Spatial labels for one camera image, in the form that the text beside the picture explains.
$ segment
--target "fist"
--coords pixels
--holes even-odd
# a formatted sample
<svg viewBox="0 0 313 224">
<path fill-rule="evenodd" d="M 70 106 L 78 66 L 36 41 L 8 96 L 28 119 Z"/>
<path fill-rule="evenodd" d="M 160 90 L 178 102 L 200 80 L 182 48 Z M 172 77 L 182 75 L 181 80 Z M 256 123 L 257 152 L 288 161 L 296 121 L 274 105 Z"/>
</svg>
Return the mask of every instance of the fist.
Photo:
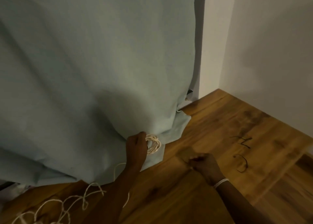
<svg viewBox="0 0 313 224">
<path fill-rule="evenodd" d="M 140 132 L 130 136 L 126 140 L 126 167 L 141 170 L 147 157 L 148 142 L 146 142 L 146 133 Z"/>
<path fill-rule="evenodd" d="M 212 154 L 202 153 L 195 157 L 190 157 L 189 165 L 198 171 L 211 186 L 225 178 Z"/>
</svg>

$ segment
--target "person's right arm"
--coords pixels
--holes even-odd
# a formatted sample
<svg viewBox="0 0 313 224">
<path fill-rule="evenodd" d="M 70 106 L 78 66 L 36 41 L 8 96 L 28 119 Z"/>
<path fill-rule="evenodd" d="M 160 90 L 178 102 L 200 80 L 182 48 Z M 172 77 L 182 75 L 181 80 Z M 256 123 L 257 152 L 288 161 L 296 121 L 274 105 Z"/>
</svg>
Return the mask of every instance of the person's right arm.
<svg viewBox="0 0 313 224">
<path fill-rule="evenodd" d="M 197 157 L 192 157 L 189 165 L 202 174 L 211 186 L 225 179 L 212 154 L 199 154 Z M 216 191 L 236 224 L 272 223 L 258 212 L 229 181 L 221 183 Z"/>
</svg>

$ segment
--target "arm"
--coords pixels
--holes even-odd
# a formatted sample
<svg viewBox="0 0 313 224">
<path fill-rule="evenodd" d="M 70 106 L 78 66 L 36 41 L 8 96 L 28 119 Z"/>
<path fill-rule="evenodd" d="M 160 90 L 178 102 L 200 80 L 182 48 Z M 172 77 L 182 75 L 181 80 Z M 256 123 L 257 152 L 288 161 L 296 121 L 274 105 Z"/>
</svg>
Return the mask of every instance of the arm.
<svg viewBox="0 0 313 224">
<path fill-rule="evenodd" d="M 211 186 L 225 179 L 212 154 L 199 154 L 197 157 L 191 157 L 189 164 L 194 170 L 201 173 Z M 216 191 L 236 224 L 271 223 L 229 181 L 221 183 Z"/>
<path fill-rule="evenodd" d="M 127 195 L 138 176 L 147 156 L 146 133 L 140 132 L 126 141 L 126 167 L 111 188 L 89 213 L 83 223 L 118 223 Z"/>
</svg>

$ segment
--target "white bracelet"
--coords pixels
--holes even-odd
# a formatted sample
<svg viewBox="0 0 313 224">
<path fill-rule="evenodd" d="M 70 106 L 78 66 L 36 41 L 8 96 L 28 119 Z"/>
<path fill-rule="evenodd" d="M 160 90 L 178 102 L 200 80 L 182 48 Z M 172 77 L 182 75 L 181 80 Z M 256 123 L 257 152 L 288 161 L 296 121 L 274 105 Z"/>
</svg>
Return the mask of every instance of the white bracelet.
<svg viewBox="0 0 313 224">
<path fill-rule="evenodd" d="M 229 179 L 222 179 L 220 182 L 218 182 L 217 184 L 215 184 L 213 186 L 214 189 L 216 189 L 221 183 L 224 183 L 225 181 L 229 181 Z"/>
</svg>

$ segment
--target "rope bundle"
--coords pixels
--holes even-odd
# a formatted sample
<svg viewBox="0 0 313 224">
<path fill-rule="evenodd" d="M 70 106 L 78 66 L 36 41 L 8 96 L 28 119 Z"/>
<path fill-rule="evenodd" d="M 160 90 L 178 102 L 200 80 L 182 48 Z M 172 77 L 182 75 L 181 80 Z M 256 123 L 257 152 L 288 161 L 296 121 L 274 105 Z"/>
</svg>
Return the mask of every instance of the rope bundle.
<svg viewBox="0 0 313 224">
<path fill-rule="evenodd" d="M 152 141 L 152 145 L 151 147 L 148 148 L 148 152 L 147 152 L 147 155 L 150 155 L 150 154 L 153 154 L 155 153 L 160 147 L 161 147 L 161 142 L 159 141 L 158 137 L 156 135 L 152 135 L 152 134 L 149 134 L 146 136 L 146 141 Z M 116 175 L 115 175 L 115 170 L 116 170 L 116 167 L 118 167 L 119 165 L 122 165 L 122 164 L 126 164 L 126 163 L 119 163 L 117 164 L 115 167 L 114 167 L 114 172 L 113 172 L 113 181 L 115 181 L 116 179 Z M 98 191 L 94 191 L 94 192 L 91 192 L 89 194 L 87 194 L 87 191 L 89 189 L 90 186 L 98 186 L 100 190 Z M 83 211 L 87 209 L 88 207 L 88 202 L 86 201 L 86 198 L 91 195 L 91 194 L 95 194 L 95 193 L 99 193 L 101 192 L 102 196 L 104 195 L 104 193 L 106 193 L 105 190 L 102 190 L 100 185 L 97 184 L 97 183 L 91 183 L 85 190 L 85 193 L 83 196 L 80 196 L 80 195 L 73 195 L 73 196 L 69 196 L 68 198 L 66 198 L 64 201 L 61 201 L 60 199 L 49 199 L 47 201 L 45 201 L 38 209 L 36 212 L 32 212 L 32 211 L 27 211 L 27 212 L 24 212 L 22 214 L 19 214 L 15 219 L 14 221 L 12 222 L 12 224 L 14 224 L 18 219 L 21 221 L 22 224 L 27 224 L 27 222 L 25 221 L 24 219 L 24 215 L 26 214 L 32 214 L 34 216 L 34 222 L 33 224 L 43 224 L 42 221 L 37 221 L 37 216 L 38 216 L 38 212 L 41 210 L 41 208 L 48 202 L 52 202 L 52 201 L 55 201 L 55 202 L 60 202 L 62 204 L 61 206 L 61 213 L 60 213 L 60 216 L 59 216 L 59 219 L 58 221 L 56 222 L 51 222 L 50 224 L 62 224 L 61 221 L 62 219 L 67 216 L 67 220 L 68 220 L 68 224 L 71 223 L 71 216 L 70 216 L 70 213 L 69 213 L 69 210 L 70 208 L 74 205 L 74 203 L 76 203 L 78 200 L 83 200 L 83 205 L 82 205 L 82 209 Z M 70 198 L 76 198 L 76 200 L 72 203 L 72 205 L 67 209 L 65 210 L 64 209 L 64 203 L 70 199 Z M 124 204 L 123 207 L 126 206 L 126 204 L 128 203 L 128 200 L 129 200 L 129 193 L 128 193 L 128 197 L 127 197 L 127 201 L 126 203 Z"/>
</svg>

